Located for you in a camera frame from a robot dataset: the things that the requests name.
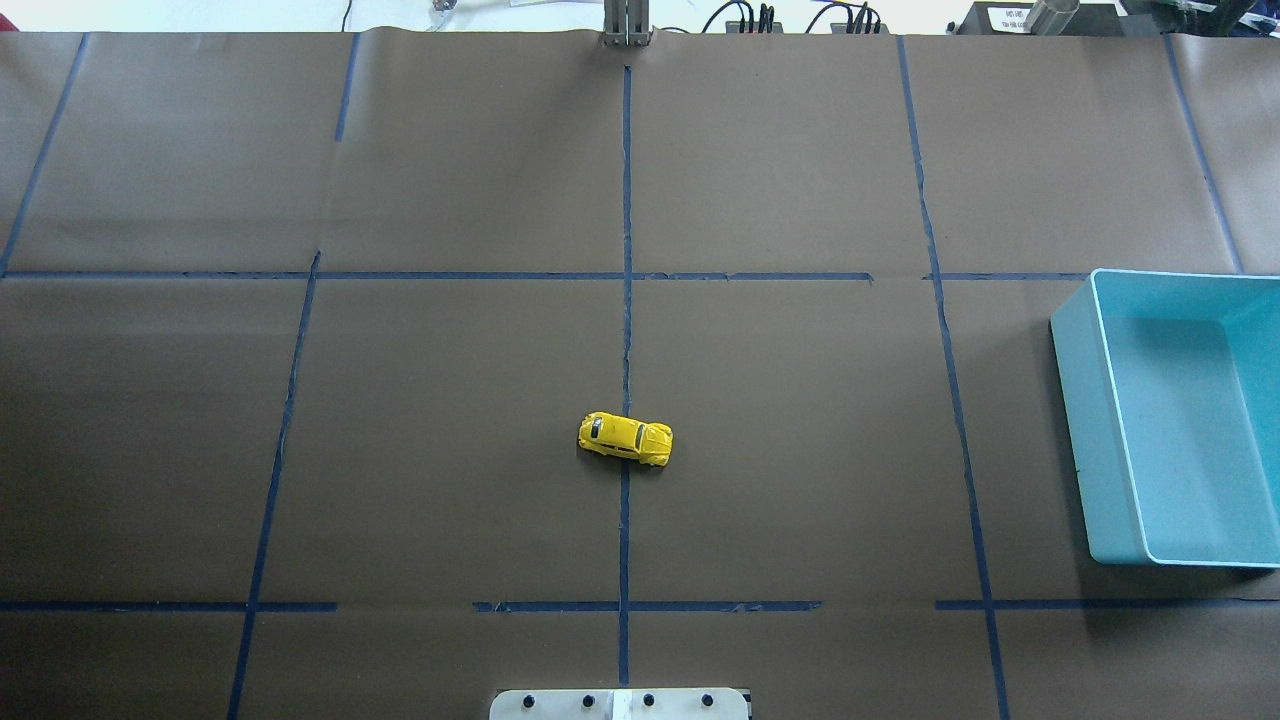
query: blue tape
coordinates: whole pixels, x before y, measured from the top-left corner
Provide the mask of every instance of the blue tape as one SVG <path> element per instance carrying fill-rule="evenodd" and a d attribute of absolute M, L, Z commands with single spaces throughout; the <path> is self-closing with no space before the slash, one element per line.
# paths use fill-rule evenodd
<path fill-rule="evenodd" d="M 0 602 L 0 612 L 244 612 L 247 602 Z M 337 602 L 264 602 L 260 612 L 337 612 Z"/>
<path fill-rule="evenodd" d="M 867 281 L 870 273 L 636 273 L 637 281 Z"/>
<path fill-rule="evenodd" d="M 239 270 L 17 270 L 14 279 L 38 281 L 305 281 L 300 272 L 239 272 Z"/>
<path fill-rule="evenodd" d="M 1172 610 L 1179 607 L 1280 607 L 1280 600 L 1244 597 L 1149 597 L 1149 598 L 1048 598 L 1048 600 L 943 600 L 933 603 L 938 611 L 975 611 L 987 607 L 1018 610 Z"/>
<path fill-rule="evenodd" d="M 618 603 L 612 601 L 531 601 L 531 602 L 472 602 L 471 607 L 480 614 L 490 612 L 617 612 Z"/>
<path fill-rule="evenodd" d="M 31 210 L 31 201 L 36 196 L 36 184 L 40 182 L 40 172 L 45 168 L 45 160 L 49 158 L 49 147 L 54 143 L 54 136 L 58 135 L 58 124 L 63 120 L 63 113 L 67 111 L 67 100 L 72 95 L 72 86 L 76 85 L 76 76 L 79 74 L 81 63 L 84 60 L 84 49 L 88 47 L 88 33 L 81 35 L 81 44 L 76 49 L 76 59 L 72 60 L 72 68 L 67 72 L 67 81 L 63 83 L 63 94 L 58 96 L 58 105 L 54 108 L 54 117 L 49 120 L 49 128 L 45 131 L 45 140 L 40 143 L 40 152 L 36 154 L 36 164 L 31 168 L 31 177 L 27 178 L 27 190 L 22 193 L 22 202 L 18 205 L 18 214 L 13 219 L 13 225 L 9 227 L 9 240 L 4 245 L 4 252 L 0 252 L 0 278 L 5 277 L 9 272 L 9 260 L 13 258 L 13 251 L 18 246 L 18 236 L 22 234 L 22 225 L 27 222 L 27 213 Z"/>
<path fill-rule="evenodd" d="M 631 65 L 622 68 L 622 414 L 631 414 Z M 620 461 L 618 687 L 631 685 L 631 464 Z"/>
<path fill-rule="evenodd" d="M 1165 35 L 1165 55 L 1169 58 L 1169 72 L 1174 77 L 1174 92 L 1178 94 L 1178 104 L 1183 108 L 1183 119 L 1187 120 L 1187 129 L 1192 136 L 1192 149 L 1196 150 L 1196 159 L 1199 160 L 1201 172 L 1204 176 L 1204 184 L 1208 187 L 1208 197 L 1213 204 L 1213 214 L 1217 224 L 1222 228 L 1222 237 L 1226 240 L 1226 251 L 1231 256 L 1231 266 L 1235 274 L 1244 273 L 1244 264 L 1240 263 L 1240 251 L 1235 246 L 1235 236 L 1231 225 L 1226 222 L 1226 211 L 1222 210 L 1222 199 L 1217 193 L 1217 183 L 1213 182 L 1213 170 L 1208 167 L 1208 158 L 1204 156 L 1204 146 L 1201 145 L 1199 131 L 1196 128 L 1196 118 L 1192 117 L 1192 106 L 1187 102 L 1187 91 L 1183 88 L 1183 73 L 1178 69 L 1178 54 L 1174 53 L 1171 36 Z"/>
<path fill-rule="evenodd" d="M 969 493 L 969 525 L 973 532 L 973 551 L 978 564 L 978 582 L 982 587 L 982 600 L 986 605 L 987 646 L 991 651 L 991 674 L 996 684 L 996 706 L 1001 720 L 1009 720 L 1009 694 L 1005 689 L 1005 662 L 1000 651 L 1000 632 L 996 626 L 996 611 L 991 607 L 991 574 L 987 569 L 987 546 L 982 536 L 982 518 L 978 512 L 978 488 L 973 480 L 973 461 L 969 455 L 969 432 L 964 421 L 964 405 L 960 398 L 960 379 L 956 373 L 955 351 L 951 343 L 951 328 L 947 325 L 946 297 L 942 292 L 942 269 L 938 260 L 938 243 L 933 233 L 933 219 L 924 195 L 924 161 L 920 154 L 920 133 L 915 122 L 915 101 L 911 97 L 911 74 L 906 63 L 906 42 L 897 36 L 897 61 L 902 74 L 902 100 L 906 105 L 906 124 L 911 136 L 911 156 L 915 164 L 915 186 L 920 197 L 920 219 L 924 234 L 929 241 L 929 270 L 933 278 L 933 300 L 938 311 L 938 329 L 942 334 L 942 356 L 947 366 L 947 384 L 951 388 L 951 414 L 956 432 L 960 436 L 960 454 L 964 459 L 964 482 Z"/>
<path fill-rule="evenodd" d="M 920 278 L 932 281 L 934 275 L 929 273 Z M 1089 273 L 942 273 L 943 281 L 1030 281 L 1030 282 L 1083 282 L 1089 279 Z"/>
<path fill-rule="evenodd" d="M 617 612 L 621 603 L 612 601 L 531 601 L 472 602 L 476 612 Z M 628 612 L 809 612 L 822 607 L 819 600 L 639 600 L 628 601 Z"/>
<path fill-rule="evenodd" d="M 621 281 L 623 273 L 525 273 L 470 270 L 403 270 L 320 273 L 323 281 Z"/>
<path fill-rule="evenodd" d="M 635 612 L 809 612 L 822 607 L 818 600 L 755 601 L 634 601 Z"/>
<path fill-rule="evenodd" d="M 298 336 L 293 343 L 293 363 L 289 366 L 289 384 L 284 393 L 284 411 L 280 414 L 280 434 L 275 441 L 275 460 L 271 465 L 271 484 L 266 491 L 266 509 L 262 511 L 262 530 L 257 539 L 257 557 L 253 561 L 253 577 L 250 580 L 248 607 L 244 612 L 244 626 L 241 630 L 239 656 L 236 661 L 236 679 L 232 683 L 232 698 L 227 707 L 228 720 L 239 715 L 241 694 L 244 691 L 244 674 L 248 670 L 248 653 L 253 641 L 253 625 L 259 611 L 259 597 L 262 591 L 262 570 L 266 568 L 266 548 L 271 539 L 271 521 L 275 518 L 275 500 L 280 491 L 280 474 L 284 470 L 284 446 L 293 424 L 293 402 L 298 389 L 298 361 L 302 357 L 302 343 L 311 322 L 311 304 L 316 293 L 316 273 L 320 269 L 320 252 L 311 259 L 311 272 L 307 279 L 307 292 L 302 300 L 302 316 L 298 320 Z"/>
<path fill-rule="evenodd" d="M 347 56 L 347 79 L 342 85 L 342 104 L 338 106 L 338 127 L 333 131 L 334 142 L 342 142 L 347 131 L 347 105 L 351 102 L 351 83 L 356 77 L 356 54 L 360 51 L 360 33 L 351 36 L 351 55 Z"/>

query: teal plastic bin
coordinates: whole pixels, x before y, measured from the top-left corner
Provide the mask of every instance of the teal plastic bin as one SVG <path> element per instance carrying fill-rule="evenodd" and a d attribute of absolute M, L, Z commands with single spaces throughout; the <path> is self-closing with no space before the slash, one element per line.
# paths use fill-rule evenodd
<path fill-rule="evenodd" d="M 1093 557 L 1280 568 L 1280 278 L 1094 270 L 1052 331 Z"/>

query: toy car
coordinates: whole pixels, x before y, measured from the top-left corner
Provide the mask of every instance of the toy car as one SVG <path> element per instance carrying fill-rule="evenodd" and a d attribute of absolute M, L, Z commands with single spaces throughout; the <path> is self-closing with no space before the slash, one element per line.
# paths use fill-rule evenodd
<path fill-rule="evenodd" d="M 672 441 L 675 433 L 662 423 L 645 423 L 608 413 L 589 414 L 582 418 L 582 425 L 577 429 L 577 445 L 584 450 L 659 468 L 671 459 Z"/>

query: metal mount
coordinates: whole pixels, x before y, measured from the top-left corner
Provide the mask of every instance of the metal mount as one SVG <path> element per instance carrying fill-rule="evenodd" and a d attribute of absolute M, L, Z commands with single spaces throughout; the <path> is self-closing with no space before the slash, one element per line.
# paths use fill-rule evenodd
<path fill-rule="evenodd" d="M 732 688 L 506 691 L 489 720 L 750 720 L 750 698 Z"/>
<path fill-rule="evenodd" d="M 604 0 L 604 44 L 649 45 L 649 0 Z"/>

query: white label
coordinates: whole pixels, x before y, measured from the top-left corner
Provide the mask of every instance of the white label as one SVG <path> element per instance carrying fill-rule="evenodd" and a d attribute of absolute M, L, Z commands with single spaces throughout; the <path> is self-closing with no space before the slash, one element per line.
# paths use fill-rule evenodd
<path fill-rule="evenodd" d="M 1027 13 L 1023 8 L 987 8 L 991 29 L 996 32 L 1027 33 Z"/>

